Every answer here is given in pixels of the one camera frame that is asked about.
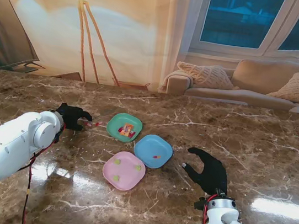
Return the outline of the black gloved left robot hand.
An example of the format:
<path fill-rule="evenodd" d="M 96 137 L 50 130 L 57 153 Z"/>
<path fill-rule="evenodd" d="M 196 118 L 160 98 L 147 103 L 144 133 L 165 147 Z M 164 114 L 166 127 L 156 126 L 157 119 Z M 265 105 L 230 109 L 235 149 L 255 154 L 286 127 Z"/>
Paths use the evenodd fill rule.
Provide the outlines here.
<path fill-rule="evenodd" d="M 87 121 L 92 121 L 92 116 L 89 112 L 84 111 L 80 107 L 69 106 L 67 103 L 62 103 L 57 109 L 61 117 L 63 118 L 63 122 L 66 126 L 66 129 L 81 131 L 83 130 L 83 126 L 78 123 L 80 118 L 85 118 Z"/>

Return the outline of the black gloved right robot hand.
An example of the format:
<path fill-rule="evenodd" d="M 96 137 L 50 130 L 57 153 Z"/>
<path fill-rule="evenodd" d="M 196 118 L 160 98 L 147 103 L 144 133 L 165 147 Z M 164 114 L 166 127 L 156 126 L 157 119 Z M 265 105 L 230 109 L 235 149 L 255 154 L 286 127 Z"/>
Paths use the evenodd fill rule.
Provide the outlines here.
<path fill-rule="evenodd" d="M 183 163 L 182 166 L 189 178 L 209 195 L 219 193 L 227 195 L 227 173 L 221 161 L 196 147 L 188 148 L 188 152 L 199 156 L 204 164 L 204 169 L 198 173 L 191 165 Z"/>

